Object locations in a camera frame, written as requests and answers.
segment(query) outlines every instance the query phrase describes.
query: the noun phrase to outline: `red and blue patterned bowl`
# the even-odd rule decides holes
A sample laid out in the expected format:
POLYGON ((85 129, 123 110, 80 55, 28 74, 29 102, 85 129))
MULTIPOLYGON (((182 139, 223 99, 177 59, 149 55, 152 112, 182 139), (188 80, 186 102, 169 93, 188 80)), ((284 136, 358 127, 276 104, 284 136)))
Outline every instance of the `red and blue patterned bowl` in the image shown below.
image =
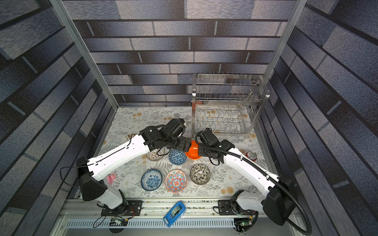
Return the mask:
POLYGON ((170 192, 181 192, 186 186, 186 175, 181 170, 172 170, 167 175, 165 183, 170 192))

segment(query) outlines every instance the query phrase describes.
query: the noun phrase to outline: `blue and white floral bowl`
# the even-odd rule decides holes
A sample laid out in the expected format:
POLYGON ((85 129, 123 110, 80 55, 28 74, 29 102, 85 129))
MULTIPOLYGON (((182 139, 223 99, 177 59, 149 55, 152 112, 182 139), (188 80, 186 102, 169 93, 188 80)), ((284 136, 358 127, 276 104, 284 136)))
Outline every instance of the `blue and white floral bowl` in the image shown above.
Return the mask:
POLYGON ((141 179, 141 185, 144 190, 153 191, 161 185, 162 181, 163 176, 161 175, 160 171, 151 169, 143 174, 141 179))
POLYGON ((169 157, 170 162, 174 165, 181 165, 184 162, 186 162, 186 159, 187 159, 185 152, 176 150, 176 149, 172 149, 169 152, 168 157, 169 157))

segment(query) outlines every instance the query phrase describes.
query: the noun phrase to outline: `dish rack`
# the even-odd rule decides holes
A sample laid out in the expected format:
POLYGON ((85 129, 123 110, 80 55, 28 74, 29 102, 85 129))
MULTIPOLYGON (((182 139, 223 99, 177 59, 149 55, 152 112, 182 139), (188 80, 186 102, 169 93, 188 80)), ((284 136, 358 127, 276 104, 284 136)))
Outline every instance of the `dish rack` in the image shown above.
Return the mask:
POLYGON ((250 135, 269 99, 262 81, 261 75, 252 74, 193 74, 192 138, 205 128, 222 135, 250 135), (250 111, 256 107, 252 118, 250 111))

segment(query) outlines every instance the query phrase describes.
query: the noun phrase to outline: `floral tablecloth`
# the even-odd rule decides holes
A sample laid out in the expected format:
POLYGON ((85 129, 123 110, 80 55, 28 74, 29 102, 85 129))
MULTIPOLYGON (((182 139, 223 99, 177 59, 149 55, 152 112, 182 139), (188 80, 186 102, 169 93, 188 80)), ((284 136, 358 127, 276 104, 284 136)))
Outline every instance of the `floral tablecloth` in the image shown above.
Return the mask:
MULTIPOLYGON (((149 125, 166 124, 172 118, 183 118, 187 124, 184 136, 191 137, 191 111, 191 107, 119 108, 102 145, 100 154, 126 142, 126 135, 139 133, 140 130, 149 125)), ((246 117, 246 126, 248 128, 250 125, 248 116, 244 115, 244 117, 246 117)), ((220 135, 217 135, 217 137, 220 141, 223 139, 229 140, 244 154, 248 151, 256 152, 258 158, 256 163, 267 168, 254 131, 248 138, 220 135)), ((210 163, 208 157, 201 157, 199 160, 188 158, 184 164, 174 165, 169 161, 168 156, 164 156, 158 161, 151 161, 147 158, 147 155, 141 155, 117 168, 113 173, 116 179, 112 185, 116 189, 122 190, 125 197, 217 197, 231 196, 239 189, 259 192, 238 171, 222 163, 219 166, 214 166, 210 163), (205 185, 196 185, 190 179, 190 169, 196 164, 204 164, 210 169, 211 179, 205 185), (162 173, 163 183, 155 191, 146 191, 141 187, 140 181, 143 174, 151 168, 157 169, 162 173), (179 193, 169 192, 164 184, 165 176, 172 170, 181 170, 187 176, 186 188, 179 193)))

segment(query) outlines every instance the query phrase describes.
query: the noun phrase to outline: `white patterned bowl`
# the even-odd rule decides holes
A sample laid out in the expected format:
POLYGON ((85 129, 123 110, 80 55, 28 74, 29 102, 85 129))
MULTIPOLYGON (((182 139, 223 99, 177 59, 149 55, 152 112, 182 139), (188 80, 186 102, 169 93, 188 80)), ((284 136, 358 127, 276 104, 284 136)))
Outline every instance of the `white patterned bowl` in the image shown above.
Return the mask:
POLYGON ((163 155, 164 153, 167 153, 167 149, 165 147, 160 150, 159 155, 158 155, 158 151, 159 149, 157 148, 155 150, 148 152, 147 158, 152 161, 157 161, 165 156, 165 155, 164 156, 159 156, 159 155, 163 155))

